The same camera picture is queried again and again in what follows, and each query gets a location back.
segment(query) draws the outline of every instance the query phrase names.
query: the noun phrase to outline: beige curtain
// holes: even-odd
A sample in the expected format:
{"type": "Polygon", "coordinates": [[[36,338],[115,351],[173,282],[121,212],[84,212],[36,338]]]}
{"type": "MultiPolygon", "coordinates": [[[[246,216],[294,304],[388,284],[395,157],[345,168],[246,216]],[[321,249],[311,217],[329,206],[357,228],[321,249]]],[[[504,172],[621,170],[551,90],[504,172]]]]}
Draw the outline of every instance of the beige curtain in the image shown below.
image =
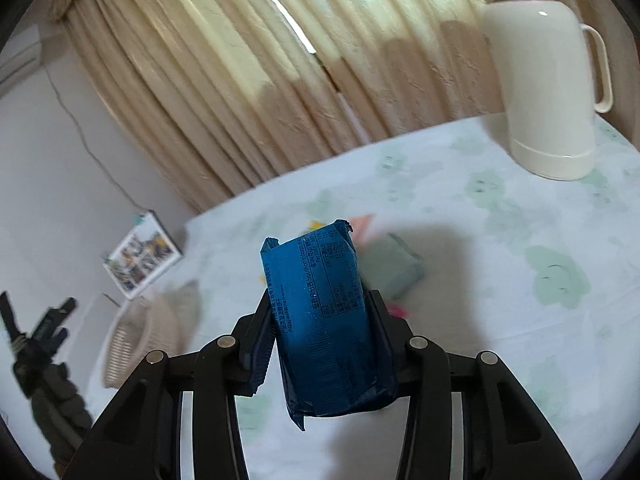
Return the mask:
{"type": "MultiPolygon", "coordinates": [[[[197,211],[367,137],[502,108],[481,0],[280,1],[317,56],[271,0],[55,0],[53,15],[107,106],[197,211]]],[[[628,28],[608,0],[565,2],[617,42],[608,118],[634,135],[628,28]]]]}

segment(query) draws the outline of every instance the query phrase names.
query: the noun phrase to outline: wicker basket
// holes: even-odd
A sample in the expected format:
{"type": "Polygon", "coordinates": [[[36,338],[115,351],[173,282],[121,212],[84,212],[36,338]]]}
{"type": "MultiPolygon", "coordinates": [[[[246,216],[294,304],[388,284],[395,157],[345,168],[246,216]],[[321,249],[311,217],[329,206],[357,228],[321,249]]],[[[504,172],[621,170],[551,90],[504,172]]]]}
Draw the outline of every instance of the wicker basket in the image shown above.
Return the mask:
{"type": "Polygon", "coordinates": [[[111,336],[104,386],[119,388],[152,350],[169,356],[182,351],[180,323],[162,295],[131,301],[111,336]]]}

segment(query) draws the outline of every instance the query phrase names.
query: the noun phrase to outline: table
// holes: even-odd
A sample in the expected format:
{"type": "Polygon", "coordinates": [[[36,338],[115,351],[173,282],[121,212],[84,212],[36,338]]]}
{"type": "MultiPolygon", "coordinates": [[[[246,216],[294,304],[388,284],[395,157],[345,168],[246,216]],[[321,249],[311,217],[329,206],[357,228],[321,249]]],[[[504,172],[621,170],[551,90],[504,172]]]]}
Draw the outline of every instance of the table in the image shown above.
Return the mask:
{"type": "MultiPolygon", "coordinates": [[[[388,232],[424,261],[399,302],[414,333],[449,352],[495,351],[557,431],[585,480],[599,479],[640,420],[640,154],[601,118],[596,170],[575,182],[528,173],[497,114],[359,148],[271,180],[186,225],[184,260],[156,289],[202,309],[190,351],[229,333],[264,291],[260,247],[337,218],[366,246],[388,232]]],[[[94,413],[111,395],[98,364],[94,413]]],[[[191,478],[190,413],[183,478],[191,478]]],[[[395,478],[406,399],[375,413],[289,419],[278,360],[238,398],[252,480],[395,478]]],[[[460,474],[460,414],[454,476],[460,474]]]]}

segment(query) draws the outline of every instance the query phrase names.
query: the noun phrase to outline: power cord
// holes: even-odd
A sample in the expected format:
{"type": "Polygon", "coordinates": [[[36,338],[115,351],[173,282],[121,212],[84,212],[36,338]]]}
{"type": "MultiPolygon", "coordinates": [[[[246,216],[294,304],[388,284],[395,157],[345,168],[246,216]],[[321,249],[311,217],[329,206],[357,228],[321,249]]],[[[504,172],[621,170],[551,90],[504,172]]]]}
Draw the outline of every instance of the power cord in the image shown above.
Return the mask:
{"type": "Polygon", "coordinates": [[[47,74],[47,78],[49,79],[49,83],[50,83],[51,87],[53,88],[54,93],[56,94],[56,99],[58,100],[58,103],[60,104],[60,107],[66,112],[66,114],[69,116],[69,118],[71,118],[71,120],[74,122],[74,124],[76,126],[76,131],[78,132],[78,136],[80,137],[80,141],[82,142],[82,146],[84,147],[84,150],[94,160],[94,162],[98,165],[98,167],[100,168],[100,170],[102,171],[102,173],[104,174],[106,179],[110,182],[110,184],[113,187],[115,187],[121,193],[121,195],[125,199],[127,199],[127,201],[134,208],[140,210],[141,212],[147,211],[147,208],[142,207],[138,202],[136,202],[133,199],[133,197],[129,193],[127,193],[127,191],[114,179],[114,177],[111,175],[109,170],[107,170],[107,168],[102,163],[102,161],[95,155],[94,152],[92,152],[91,148],[89,148],[89,144],[87,143],[87,140],[86,140],[86,135],[84,134],[84,130],[82,129],[82,126],[80,126],[80,123],[78,122],[78,119],[76,119],[75,115],[73,115],[71,113],[69,108],[67,108],[66,105],[64,104],[64,102],[62,101],[62,96],[60,95],[60,92],[58,91],[58,88],[56,87],[56,85],[54,85],[53,79],[51,79],[51,74],[49,73],[49,69],[47,68],[47,65],[45,65],[43,63],[42,66],[44,68],[44,72],[47,74]]]}

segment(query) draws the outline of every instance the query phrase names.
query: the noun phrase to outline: thermos handle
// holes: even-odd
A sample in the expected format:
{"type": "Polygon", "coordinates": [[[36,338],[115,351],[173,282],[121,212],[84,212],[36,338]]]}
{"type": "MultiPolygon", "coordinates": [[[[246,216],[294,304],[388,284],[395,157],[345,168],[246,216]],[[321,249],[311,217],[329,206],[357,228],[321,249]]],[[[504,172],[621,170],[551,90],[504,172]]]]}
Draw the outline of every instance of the thermos handle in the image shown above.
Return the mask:
{"type": "Polygon", "coordinates": [[[611,85],[611,72],[609,70],[609,57],[607,56],[607,47],[600,33],[593,27],[580,24],[580,28],[591,34],[596,43],[596,51],[598,53],[598,64],[600,65],[600,76],[602,77],[602,101],[596,103],[594,108],[598,113],[604,114],[613,108],[613,86],[611,85]]]}

